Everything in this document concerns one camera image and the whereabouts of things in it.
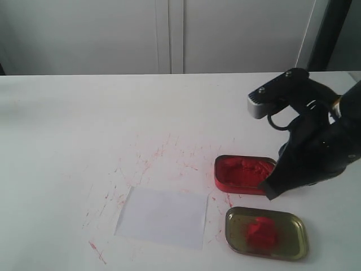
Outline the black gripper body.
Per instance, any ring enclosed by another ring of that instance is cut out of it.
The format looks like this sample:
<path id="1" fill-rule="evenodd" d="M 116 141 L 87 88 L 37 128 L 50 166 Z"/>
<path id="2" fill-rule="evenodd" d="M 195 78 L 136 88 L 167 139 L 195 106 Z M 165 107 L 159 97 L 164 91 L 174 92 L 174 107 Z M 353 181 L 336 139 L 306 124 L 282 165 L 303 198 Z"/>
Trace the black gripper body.
<path id="1" fill-rule="evenodd" d="M 312 169 L 318 182 L 340 175 L 360 159 L 360 113 L 337 116 L 314 107 L 294 119 L 279 158 L 291 158 Z"/>

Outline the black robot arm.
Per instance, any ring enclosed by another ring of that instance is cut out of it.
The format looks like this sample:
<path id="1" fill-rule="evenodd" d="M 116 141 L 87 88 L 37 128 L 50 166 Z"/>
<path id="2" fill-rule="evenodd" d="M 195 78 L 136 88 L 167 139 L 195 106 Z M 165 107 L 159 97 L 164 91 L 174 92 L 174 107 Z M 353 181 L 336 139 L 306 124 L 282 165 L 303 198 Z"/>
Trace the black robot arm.
<path id="1" fill-rule="evenodd" d="M 288 130 L 276 166 L 259 185 L 269 200 L 335 178 L 360 159 L 360 84 L 332 103 L 312 99 Z"/>

